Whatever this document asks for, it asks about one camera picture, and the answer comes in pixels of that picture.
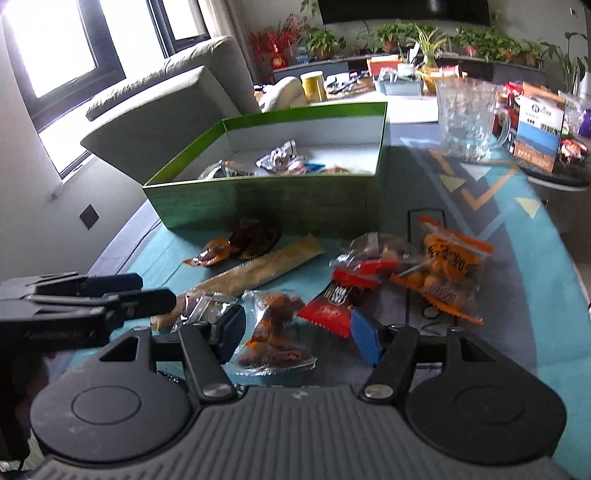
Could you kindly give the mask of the person's left hand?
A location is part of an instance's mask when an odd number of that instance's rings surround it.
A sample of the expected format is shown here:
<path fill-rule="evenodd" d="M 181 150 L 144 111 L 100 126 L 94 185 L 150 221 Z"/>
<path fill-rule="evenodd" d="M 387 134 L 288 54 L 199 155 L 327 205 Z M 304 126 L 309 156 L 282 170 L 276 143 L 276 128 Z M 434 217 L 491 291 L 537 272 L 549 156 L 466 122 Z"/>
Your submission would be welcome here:
<path fill-rule="evenodd" d="M 49 383 L 51 353 L 1 352 L 1 460 L 24 461 L 29 453 L 30 408 Z"/>

